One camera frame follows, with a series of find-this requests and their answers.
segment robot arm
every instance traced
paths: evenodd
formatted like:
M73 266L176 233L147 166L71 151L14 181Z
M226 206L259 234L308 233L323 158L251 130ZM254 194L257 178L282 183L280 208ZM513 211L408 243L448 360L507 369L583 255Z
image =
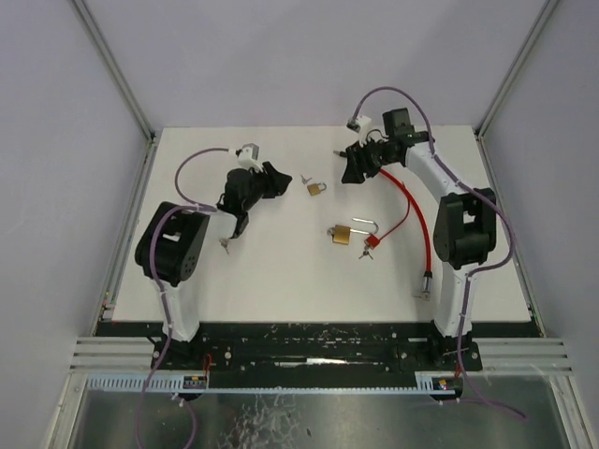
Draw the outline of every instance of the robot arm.
M237 239L248 225L250 209L261 198L283 195L292 181L290 176L274 169L270 162L258 162L258 147L254 144L244 145L234 153L240 167L226 175L225 192L216 205L218 211L207 214L179 210L159 229L154 260L158 277L165 287L175 341L190 341L199 328L197 291L201 273L196 266L208 228L227 249L229 241ZM161 219L176 206L169 202L160 204L136 248L136 263L150 279L153 278L150 269L153 234ZM167 334L168 318L162 307L160 310L163 331Z
M435 326L443 338L459 335L461 307L466 276L484 263L495 248L495 213L473 195L464 191L441 169L427 144L429 134L416 132L407 109L395 109L383 114L387 138L368 138L372 121L358 117L348 127L359 134L359 140L345 150L347 168L343 183L362 183L375 176L382 166L401 163L415 173L429 189L439 211L433 232L433 245L443 261L443 281L439 304L434 311ZM492 202L491 189L478 191ZM471 294L476 276L471 279ZM465 313L462 335L472 329L472 301Z

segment red wire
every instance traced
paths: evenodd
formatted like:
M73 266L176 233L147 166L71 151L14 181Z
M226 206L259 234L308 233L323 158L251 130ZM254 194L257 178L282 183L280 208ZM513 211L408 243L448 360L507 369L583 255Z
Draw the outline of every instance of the red wire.
M393 182L395 185L397 185L400 189L402 189L403 194L408 198L408 201L414 207L414 210L416 211L416 215L418 216L418 220L420 221L420 227L422 228L422 234L424 237L424 244L425 244L426 250L427 250L426 271L431 271L431 237L429 236L429 228L427 227L427 222L424 220L424 215L422 214L422 210L420 210L418 203L416 203L416 200L414 199L412 194L410 194L410 192L405 187L405 185L403 185L401 182L399 182L397 180L397 178L395 178L393 175L391 175L389 172L385 171L384 169L381 169L380 173L381 173L381 175L386 177L388 180Z
M212 364L212 355L207 353L204 355L204 373L206 377L208 377L208 373L210 372L210 365Z
M403 218L400 220L399 223L395 224L391 229L389 229L385 234L383 234L383 236L379 239L379 241L383 240L386 236L388 236L390 233L392 233L395 229L397 229L398 227L403 225L403 222L405 222L408 219L408 215L410 215L411 208L412 208L412 203L408 201L408 210L405 212L405 215L403 215Z

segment white table surface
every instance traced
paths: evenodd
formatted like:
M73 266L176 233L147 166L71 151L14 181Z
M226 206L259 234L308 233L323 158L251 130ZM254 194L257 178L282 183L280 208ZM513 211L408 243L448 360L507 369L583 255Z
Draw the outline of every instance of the white table surface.
M434 126L438 152L476 187L489 185L469 126ZM260 200L250 224L229 245L220 247L209 229L197 269L202 321L241 322L416 322L430 321L439 297L441 262L433 252L431 302L414 297L424 270L424 243L415 213L373 251L374 260L358 260L363 237L349 246L333 244L329 227L351 225L352 217L375 220L381 233L404 215L407 201L390 181L378 176L361 185L343 185L343 150L356 140L344 127L166 128L160 139L147 192L118 292L114 321L161 321L152 281L134 261L134 249L158 204L184 204L174 189L181 161L198 150L240 147L254 142L262 161L293 176L284 196ZM214 204L224 192L233 156L209 153L190 162L181 176L192 198ZM412 192L429 231L437 205L422 182L399 164L387 167ZM328 190L310 196L300 174L323 181ZM504 257L507 244L498 222L497 248L489 261ZM530 316L514 264L480 275L473 321L525 322Z

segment metal frame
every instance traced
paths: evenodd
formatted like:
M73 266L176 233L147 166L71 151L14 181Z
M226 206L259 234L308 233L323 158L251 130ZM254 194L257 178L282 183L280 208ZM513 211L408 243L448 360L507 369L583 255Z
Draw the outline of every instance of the metal frame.
M489 127L497 115L499 108L505 100L505 97L512 89L514 85L514 81L516 81L519 73L522 71L522 68L528 61L529 56L531 55L536 42L539 37L545 30L545 26L548 24L551 17L553 17L553 13L555 12L557 6L561 3L562 0L546 0L545 4L541 8L539 14L536 16L534 20L533 26L531 27L528 35L524 39L524 42L520 46L518 53L516 54L516 58L512 62L512 65L507 70L502 83L497 90L497 93L493 97L490 102L485 115L483 115L480 124L476 127L475 133L478 136L484 137L487 131L489 131Z
M139 131L148 139L146 153L140 164L134 191L129 201L128 213L111 259L109 274L103 286L101 300L94 319L94 327L90 330L90 335L93 335L102 306L107 301L110 303L113 300L123 275L124 261L131 245L133 230L152 171L157 139L85 0L68 0L68 2L74 8L82 26L88 33L116 89L135 119ZM546 1L483 120L475 130L491 185L495 188L500 203L503 202L502 196L499 189L497 189L495 174L484 143L484 136L530 56L534 44L559 4L560 0ZM536 313L538 309L530 288L530 280L526 270L520 263L518 253L516 266L522 288L530 300L537 323L541 331L544 332L540 316ZM481 357L484 360L484 369L480 372L472 372L473 376L516 375L547 378L553 389L557 408L571 447L597 447L592 430L585 425L586 415L580 407L574 372L563 343L559 339L477 339L475 341L478 343ZM113 388L113 391L119 389L122 391L123 388L129 388L128 391L139 391L139 378L149 372L152 356L152 344L141 338L79 338L71 363L71 371L66 379L65 389L56 409L55 420L49 428L45 447L63 449L72 443L72 435L78 424L78 414L84 404L84 395L88 389L104 388L106 390ZM182 374L189 373L189 371L161 371L157 373L158 383L154 389L155 391L162 391L161 385L164 384L161 384L161 382L169 381L172 382L169 384L169 389L176 391L179 388L177 385L180 385L177 380ZM447 375L445 372L434 374ZM131 380L131 382L125 383L124 380L126 379ZM269 391L260 391L260 393L269 393Z
M559 339L477 339L484 360L484 369L472 376L538 376L548 380L554 392L557 408L568 441L573 448L593 448L596 441L585 425L585 415L579 407L574 372L563 343ZM77 426L78 413L84 404L85 391L140 391L142 379L148 374L153 357L153 345L144 338L79 338L66 380L64 397L46 447L67 448ZM160 371L149 390L159 393L189 393L182 387L181 378L190 371ZM348 394L429 394L431 376L451 375L447 372L416 373L416 389L389 388L386 390L357 389ZM283 389L203 390L205 393L298 393ZM315 389L313 394L340 394L338 389Z
M139 106L139 102L137 98L133 95L131 91L131 87L129 83L125 79L121 68L116 63L114 59L114 55L110 50L109 44L106 39L102 35L97 22L94 19L94 15L92 11L90 11L89 7L85 3L85 0L68 0L68 3L71 4L73 9L75 10L75 14L81 22L81 25L85 29L92 42L92 45L96 49L98 56L102 60L106 71L110 75L110 78L114 82L114 86L116 90L121 95L124 104L131 112L133 119L138 125L139 131L143 136L148 140L152 140L155 136L155 132L152 128L152 125L148 121L145 113Z
M476 136L476 142L478 143L478 149L480 150L485 171L487 171L487 175L489 176L490 187L495 192L495 195L497 195L497 204L502 208L502 210L505 210L504 197L502 195L501 189L499 188L499 184L497 183L497 177L489 159L489 151L485 145L485 139L483 139L481 136ZM532 309L533 319L539 326L541 333L546 335L545 325L543 324L543 320L539 313L538 303L534 297L531 279L526 267L522 263L518 241L516 241L516 250L514 251L514 264L516 265L516 272L520 280L520 286L523 290L524 297L527 299L529 306Z

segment gray wall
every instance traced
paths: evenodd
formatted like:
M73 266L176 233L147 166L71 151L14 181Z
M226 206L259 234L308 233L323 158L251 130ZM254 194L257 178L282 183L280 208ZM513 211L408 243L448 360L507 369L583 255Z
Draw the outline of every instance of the gray wall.
M562 2L488 135L551 335L599 430L599 3Z
M381 84L434 123L476 124L544 0L88 3L160 128L344 123Z
M0 6L0 442L37 447L143 141L65 0Z

